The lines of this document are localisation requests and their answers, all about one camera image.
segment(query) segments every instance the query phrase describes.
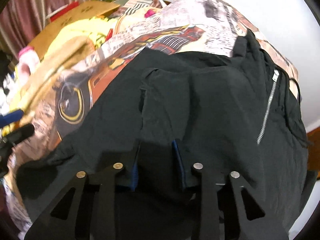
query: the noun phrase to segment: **metal rivet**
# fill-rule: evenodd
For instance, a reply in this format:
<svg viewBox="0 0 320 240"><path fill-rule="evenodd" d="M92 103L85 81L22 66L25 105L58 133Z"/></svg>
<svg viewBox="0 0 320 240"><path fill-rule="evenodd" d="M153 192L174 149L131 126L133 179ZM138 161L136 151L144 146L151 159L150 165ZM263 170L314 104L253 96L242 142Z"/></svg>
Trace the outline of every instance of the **metal rivet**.
<svg viewBox="0 0 320 240"><path fill-rule="evenodd" d="M201 170L203 168L203 165L201 163L195 163L193 164L193 167L197 170Z"/></svg>
<svg viewBox="0 0 320 240"><path fill-rule="evenodd" d="M85 177L85 172L84 172L84 171L79 171L79 172L77 173L77 178L82 179L82 178L84 178L84 177Z"/></svg>
<svg viewBox="0 0 320 240"><path fill-rule="evenodd" d="M115 163L113 165L113 168L115 168L116 170L122 169L123 168L123 164L122 163Z"/></svg>
<svg viewBox="0 0 320 240"><path fill-rule="evenodd" d="M233 177L233 178L235 178L235 179L237 179L237 178L240 177L240 174L239 174L239 172L237 172L237 171L232 171L232 172L230 173L230 175L231 175L231 177Z"/></svg>

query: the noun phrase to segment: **cardboard box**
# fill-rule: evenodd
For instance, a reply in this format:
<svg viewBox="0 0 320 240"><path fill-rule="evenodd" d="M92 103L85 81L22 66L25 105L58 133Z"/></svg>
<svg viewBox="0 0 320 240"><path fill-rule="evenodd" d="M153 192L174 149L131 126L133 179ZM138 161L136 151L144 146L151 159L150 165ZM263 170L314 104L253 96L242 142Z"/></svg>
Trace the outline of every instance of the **cardboard box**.
<svg viewBox="0 0 320 240"><path fill-rule="evenodd" d="M61 29L79 20L89 19L94 16L109 16L115 12L120 5L103 1L86 1L78 7L68 11L52 23L48 24L30 43L35 48L40 60L44 58L53 40L57 37Z"/></svg>

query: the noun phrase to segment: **silver zipper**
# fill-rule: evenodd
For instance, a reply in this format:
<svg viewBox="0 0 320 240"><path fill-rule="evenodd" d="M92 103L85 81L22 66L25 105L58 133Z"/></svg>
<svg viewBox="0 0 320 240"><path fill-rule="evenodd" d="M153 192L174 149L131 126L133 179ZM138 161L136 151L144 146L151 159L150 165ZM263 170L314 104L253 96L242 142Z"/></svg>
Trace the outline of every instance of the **silver zipper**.
<svg viewBox="0 0 320 240"><path fill-rule="evenodd" d="M275 69L275 73L273 74L273 77L272 77L273 84L272 84L271 92L270 92L268 103L267 103L266 113L264 114L262 127L261 127L261 130L260 130L259 136L257 138L257 145L260 144L260 142L262 140L262 137L263 137L263 134L264 134L264 131L266 130L267 120L268 120L268 116L269 116L269 113L270 113L271 103L272 103L273 97L275 95L278 77L279 77L279 71L277 71Z"/></svg>

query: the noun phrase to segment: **white surface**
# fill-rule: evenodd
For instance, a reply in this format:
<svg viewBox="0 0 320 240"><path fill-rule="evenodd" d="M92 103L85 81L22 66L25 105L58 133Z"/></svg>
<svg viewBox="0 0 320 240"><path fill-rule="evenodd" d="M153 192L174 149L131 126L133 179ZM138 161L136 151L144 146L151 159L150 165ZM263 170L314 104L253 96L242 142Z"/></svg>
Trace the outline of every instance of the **white surface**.
<svg viewBox="0 0 320 240"><path fill-rule="evenodd" d="M224 0L258 27L299 70L302 119L320 125L320 26L304 0Z"/></svg>
<svg viewBox="0 0 320 240"><path fill-rule="evenodd" d="M296 222L293 224L292 228L289 231L289 240L294 239L297 236L297 234L301 231L301 229L305 226L305 224L308 222L313 211L315 210L315 208L319 203L319 196L320 196L320 181L317 181L300 217L298 217L298 219L296 220Z"/></svg>

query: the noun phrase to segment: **curtain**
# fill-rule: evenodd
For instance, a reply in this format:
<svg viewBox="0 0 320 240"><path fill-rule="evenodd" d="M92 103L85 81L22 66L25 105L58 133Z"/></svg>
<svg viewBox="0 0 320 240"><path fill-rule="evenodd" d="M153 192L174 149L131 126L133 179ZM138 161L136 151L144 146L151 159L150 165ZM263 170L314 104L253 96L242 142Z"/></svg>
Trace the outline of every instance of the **curtain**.
<svg viewBox="0 0 320 240"><path fill-rule="evenodd" d="M46 16L73 1L86 0L10 0L0 14L0 49L16 59L46 25Z"/></svg>

